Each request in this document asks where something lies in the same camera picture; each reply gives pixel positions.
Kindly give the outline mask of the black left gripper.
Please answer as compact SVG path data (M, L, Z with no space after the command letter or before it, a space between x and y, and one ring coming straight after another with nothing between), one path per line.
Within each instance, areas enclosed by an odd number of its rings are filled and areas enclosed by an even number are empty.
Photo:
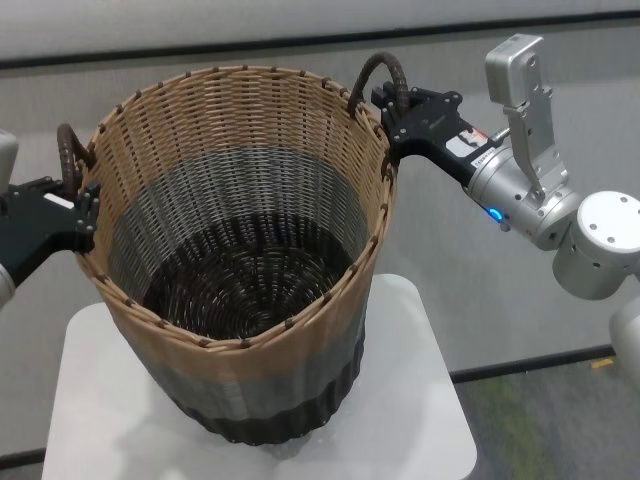
M11 187L1 196L1 271L20 286L51 255L87 254L94 248L100 211L99 183L90 183L75 200L65 184L50 176Z

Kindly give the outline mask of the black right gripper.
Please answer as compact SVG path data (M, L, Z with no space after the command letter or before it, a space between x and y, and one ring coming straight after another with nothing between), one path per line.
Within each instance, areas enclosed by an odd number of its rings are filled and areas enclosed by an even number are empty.
M409 91L410 111L404 116L398 112L392 83L374 87L371 102L380 110L390 143L388 162L394 168L406 157L421 156L466 187L479 168L480 157L500 146L462 119L457 111L458 92L413 87Z

